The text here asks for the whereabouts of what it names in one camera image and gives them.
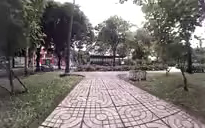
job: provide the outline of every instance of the ground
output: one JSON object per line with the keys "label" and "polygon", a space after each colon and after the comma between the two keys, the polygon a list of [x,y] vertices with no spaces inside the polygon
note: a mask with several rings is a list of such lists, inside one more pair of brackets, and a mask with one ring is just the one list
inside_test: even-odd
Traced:
{"label": "ground", "polygon": [[183,81],[180,73],[170,73],[166,77],[162,73],[150,72],[147,81],[130,82],[162,99],[181,106],[194,115],[205,118],[205,73],[187,75],[187,78],[189,92],[185,92],[182,88]]}
{"label": "ground", "polygon": [[205,128],[181,108],[118,79],[118,72],[81,74],[84,80],[39,128]]}
{"label": "ground", "polygon": [[[10,96],[0,88],[0,128],[38,127],[81,79],[60,78],[59,72],[40,73],[22,78],[29,93]],[[7,79],[0,78],[0,83],[8,86]]]}

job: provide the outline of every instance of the roof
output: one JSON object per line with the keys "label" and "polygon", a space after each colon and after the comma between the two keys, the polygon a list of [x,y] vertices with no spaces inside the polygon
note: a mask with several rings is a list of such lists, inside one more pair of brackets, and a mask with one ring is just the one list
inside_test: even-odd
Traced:
{"label": "roof", "polygon": [[107,58],[107,59],[111,59],[113,58],[113,56],[108,56],[108,55],[90,55],[90,58]]}

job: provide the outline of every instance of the patterned paving tile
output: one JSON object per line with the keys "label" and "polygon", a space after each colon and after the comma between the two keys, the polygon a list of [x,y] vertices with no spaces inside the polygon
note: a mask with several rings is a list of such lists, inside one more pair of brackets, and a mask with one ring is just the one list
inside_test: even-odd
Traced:
{"label": "patterned paving tile", "polygon": [[53,128],[73,128],[80,127],[84,108],[61,108],[57,107],[42,126]]}
{"label": "patterned paving tile", "polygon": [[156,101],[148,101],[142,103],[146,106],[150,111],[152,111],[155,115],[159,118],[169,116],[171,114],[177,113],[180,111],[175,105],[167,103],[163,100],[156,100]]}
{"label": "patterned paving tile", "polygon": [[114,107],[114,105],[107,91],[94,90],[89,94],[86,107]]}
{"label": "patterned paving tile", "polygon": [[124,90],[108,90],[116,107],[140,104],[134,97]]}
{"label": "patterned paving tile", "polygon": [[117,109],[126,127],[139,126],[158,119],[142,105],[123,106]]}
{"label": "patterned paving tile", "polygon": [[205,125],[185,112],[163,119],[171,128],[205,128]]}
{"label": "patterned paving tile", "polygon": [[194,117],[112,73],[84,73],[39,128],[205,128]]}
{"label": "patterned paving tile", "polygon": [[86,128],[124,127],[115,108],[88,108],[84,115]]}

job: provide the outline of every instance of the small tree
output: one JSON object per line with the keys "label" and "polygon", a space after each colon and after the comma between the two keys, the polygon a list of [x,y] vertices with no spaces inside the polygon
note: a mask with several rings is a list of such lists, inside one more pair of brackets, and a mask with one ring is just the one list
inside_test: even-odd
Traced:
{"label": "small tree", "polygon": [[188,91],[187,77],[186,72],[186,62],[187,62],[187,46],[182,43],[172,43],[166,45],[166,59],[168,61],[174,61],[177,63],[178,67],[181,70],[181,74],[184,81],[184,90]]}
{"label": "small tree", "polygon": [[121,43],[120,45],[118,45],[117,47],[117,54],[122,57],[122,59],[124,57],[127,56],[128,54],[128,46],[125,43]]}
{"label": "small tree", "polygon": [[169,68],[169,64],[176,63],[170,56],[166,53],[168,52],[167,44],[158,44],[155,43],[154,51],[157,55],[157,62],[161,62],[165,66],[166,76],[169,75],[171,68]]}

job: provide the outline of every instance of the building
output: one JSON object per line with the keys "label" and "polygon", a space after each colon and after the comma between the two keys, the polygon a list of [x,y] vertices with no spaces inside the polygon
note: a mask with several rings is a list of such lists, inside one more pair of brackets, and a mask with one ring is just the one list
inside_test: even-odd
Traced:
{"label": "building", "polygon": [[[116,65],[121,65],[123,62],[122,56],[116,56],[115,62]],[[90,55],[90,64],[96,64],[96,65],[112,65],[113,64],[113,56],[107,56],[107,55]]]}

